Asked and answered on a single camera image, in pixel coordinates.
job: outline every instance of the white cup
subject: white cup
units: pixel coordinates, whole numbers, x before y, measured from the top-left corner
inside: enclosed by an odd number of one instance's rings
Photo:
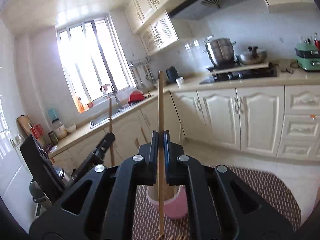
[[[178,87],[181,88],[182,85],[183,85],[183,77],[177,78],[177,79],[176,79],[176,82],[177,82],[177,84],[178,84]]]

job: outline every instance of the tile floor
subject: tile floor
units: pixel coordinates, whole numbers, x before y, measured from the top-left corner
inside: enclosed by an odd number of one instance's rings
[[[269,171],[276,174],[292,191],[301,209],[301,223],[313,210],[316,194],[320,187],[320,163],[288,162],[212,147],[194,141],[184,141],[185,154],[198,159],[203,165],[234,165]]]

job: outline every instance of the green electric cooker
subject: green electric cooker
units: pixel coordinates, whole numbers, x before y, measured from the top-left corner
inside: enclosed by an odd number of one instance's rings
[[[297,44],[296,59],[305,71],[320,71],[320,51],[310,42]]]

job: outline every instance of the patterned tablecloth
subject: patterned tablecloth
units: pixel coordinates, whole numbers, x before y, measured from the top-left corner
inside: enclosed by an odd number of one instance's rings
[[[284,215],[294,230],[300,226],[301,211],[291,191],[274,174],[229,166],[239,178],[263,197],[271,206]],[[188,216],[179,220],[171,220],[164,216],[164,238],[179,233],[188,234]],[[159,235],[158,210],[147,200],[147,186],[138,186],[134,207],[132,240],[155,240]]]

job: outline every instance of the countertop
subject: countertop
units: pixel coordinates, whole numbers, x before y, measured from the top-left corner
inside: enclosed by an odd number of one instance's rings
[[[177,84],[170,84],[164,87],[164,93],[168,92],[187,92],[196,90],[212,90],[212,89],[229,89],[229,88],[241,88],[241,87],[261,87],[261,86],[281,86],[281,85],[320,85],[320,72],[305,72],[303,69],[295,69],[293,74],[281,73],[279,69],[277,77],[268,78],[253,78],[245,80],[234,80],[234,81],[223,81],[211,84],[199,83],[206,77],[210,76],[209,73],[203,73],[198,76],[191,78],[186,78],[181,88],[178,88]],[[124,110],[112,120],[117,120],[127,116],[129,113],[136,111],[141,108],[144,104],[148,104],[157,99],[158,91],[154,90],[151,93],[151,98],[147,98],[134,106],[130,107],[128,110]],[[105,123],[90,129],[90,123],[77,128],[77,130],[69,134],[64,139],[60,140],[57,144],[57,149],[49,154],[49,158],[61,153],[62,151],[70,148],[71,146],[77,144],[79,141],[97,133],[98,131],[109,126],[109,120]]]

